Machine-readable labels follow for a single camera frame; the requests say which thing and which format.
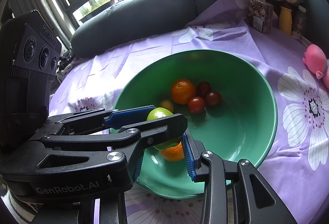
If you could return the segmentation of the brown longan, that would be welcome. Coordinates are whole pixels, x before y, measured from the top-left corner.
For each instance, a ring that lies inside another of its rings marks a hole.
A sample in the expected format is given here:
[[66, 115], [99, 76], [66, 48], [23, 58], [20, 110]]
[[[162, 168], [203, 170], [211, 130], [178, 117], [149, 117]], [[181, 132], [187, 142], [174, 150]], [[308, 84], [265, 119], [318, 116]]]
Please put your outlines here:
[[170, 112], [174, 112], [173, 103], [170, 100], [163, 100], [160, 102], [160, 107], [169, 110]]

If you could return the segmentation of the green fruit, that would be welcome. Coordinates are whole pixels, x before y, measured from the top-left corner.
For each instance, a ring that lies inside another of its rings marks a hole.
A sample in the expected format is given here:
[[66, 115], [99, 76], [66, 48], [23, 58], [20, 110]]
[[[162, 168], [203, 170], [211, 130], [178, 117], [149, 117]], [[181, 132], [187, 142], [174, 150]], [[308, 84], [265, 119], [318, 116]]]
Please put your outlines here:
[[[168, 109], [162, 108], [162, 107], [157, 107], [157, 108], [153, 109], [152, 111], [150, 111], [150, 113], [147, 116], [146, 121], [163, 118], [163, 117], [170, 116], [170, 115], [173, 115], [173, 113], [171, 111], [169, 111]], [[163, 151], [170, 147], [177, 146], [180, 142], [181, 142], [181, 138], [177, 137], [177, 138], [168, 140], [164, 143], [155, 145], [154, 148], [156, 148], [156, 150]]]

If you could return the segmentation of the dark sofa back cushion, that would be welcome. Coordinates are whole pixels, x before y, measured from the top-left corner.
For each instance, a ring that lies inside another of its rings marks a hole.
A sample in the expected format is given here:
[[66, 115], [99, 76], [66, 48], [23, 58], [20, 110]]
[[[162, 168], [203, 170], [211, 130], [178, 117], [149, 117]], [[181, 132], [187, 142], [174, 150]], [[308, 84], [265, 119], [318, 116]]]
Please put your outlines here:
[[217, 0], [122, 0], [83, 23], [71, 46], [90, 59], [127, 42], [184, 28]]

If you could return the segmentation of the cherry tomato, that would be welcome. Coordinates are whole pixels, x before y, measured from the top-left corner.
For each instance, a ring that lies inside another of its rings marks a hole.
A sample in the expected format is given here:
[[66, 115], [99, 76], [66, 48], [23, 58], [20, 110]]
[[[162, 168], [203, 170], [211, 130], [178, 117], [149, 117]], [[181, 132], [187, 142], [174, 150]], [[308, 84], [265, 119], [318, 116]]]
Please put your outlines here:
[[201, 97], [196, 96], [188, 102], [187, 106], [191, 113], [200, 114], [205, 109], [205, 102]]
[[196, 88], [197, 96], [205, 97], [211, 91], [211, 84], [209, 82], [200, 82]]
[[216, 107], [221, 103], [222, 96], [218, 91], [211, 90], [205, 95], [204, 101], [207, 107]]

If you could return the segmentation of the purple floral tablecloth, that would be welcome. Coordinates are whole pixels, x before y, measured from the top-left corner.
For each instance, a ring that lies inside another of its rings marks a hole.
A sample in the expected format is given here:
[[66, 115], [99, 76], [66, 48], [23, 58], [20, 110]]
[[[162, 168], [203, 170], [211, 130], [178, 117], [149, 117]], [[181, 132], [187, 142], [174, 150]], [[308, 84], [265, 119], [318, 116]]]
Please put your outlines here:
[[251, 63], [276, 97], [278, 128], [260, 172], [298, 223], [328, 221], [328, 91], [302, 62], [305, 47], [282, 31], [248, 26], [249, 0], [217, 0], [178, 31], [116, 46], [73, 66], [50, 101], [50, 115], [110, 109], [128, 81], [163, 57], [221, 50]]

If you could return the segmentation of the snack bag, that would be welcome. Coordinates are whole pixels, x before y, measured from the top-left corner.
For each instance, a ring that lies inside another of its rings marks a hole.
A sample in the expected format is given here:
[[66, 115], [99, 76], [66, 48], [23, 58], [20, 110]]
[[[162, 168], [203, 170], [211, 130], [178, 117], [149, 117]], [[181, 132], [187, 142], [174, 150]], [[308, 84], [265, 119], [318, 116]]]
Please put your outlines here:
[[272, 28], [274, 7], [264, 0], [249, 0], [247, 9], [247, 24], [255, 30], [266, 34]]

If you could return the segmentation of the green bowl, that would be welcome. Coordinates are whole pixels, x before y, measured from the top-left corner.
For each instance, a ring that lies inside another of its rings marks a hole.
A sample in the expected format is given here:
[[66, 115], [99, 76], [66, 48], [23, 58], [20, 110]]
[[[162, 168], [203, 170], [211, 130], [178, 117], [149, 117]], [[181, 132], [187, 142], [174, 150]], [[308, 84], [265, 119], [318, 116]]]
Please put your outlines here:
[[273, 144], [278, 123], [277, 104], [266, 78], [249, 62], [215, 50], [191, 50], [164, 57], [136, 74], [119, 94], [115, 108], [159, 106], [170, 98], [172, 84], [188, 79], [206, 81], [222, 96], [217, 107], [193, 114], [185, 105], [174, 111], [188, 120], [194, 139], [221, 158], [248, 159], [256, 167]]

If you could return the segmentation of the orange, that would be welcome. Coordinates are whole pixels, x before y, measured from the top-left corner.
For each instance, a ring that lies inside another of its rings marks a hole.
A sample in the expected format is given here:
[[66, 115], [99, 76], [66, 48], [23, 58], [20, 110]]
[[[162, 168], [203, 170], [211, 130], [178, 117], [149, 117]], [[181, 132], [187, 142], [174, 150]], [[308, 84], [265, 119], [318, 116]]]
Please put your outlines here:
[[161, 150], [160, 154], [163, 158], [165, 158], [165, 160], [169, 162], [178, 162], [185, 158], [181, 143], [179, 143], [177, 146]]
[[172, 84], [170, 94], [176, 104], [186, 105], [196, 96], [196, 86], [189, 79], [179, 79]]

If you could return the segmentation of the pink pig toy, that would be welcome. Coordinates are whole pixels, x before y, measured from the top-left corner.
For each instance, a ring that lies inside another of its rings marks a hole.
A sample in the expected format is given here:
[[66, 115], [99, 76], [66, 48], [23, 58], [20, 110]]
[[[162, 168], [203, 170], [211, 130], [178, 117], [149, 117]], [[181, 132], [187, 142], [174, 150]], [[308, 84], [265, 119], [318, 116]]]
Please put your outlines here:
[[322, 49], [315, 44], [309, 45], [302, 60], [308, 69], [316, 76], [316, 78], [323, 81], [323, 84], [328, 89], [328, 58], [326, 58], [326, 55]]

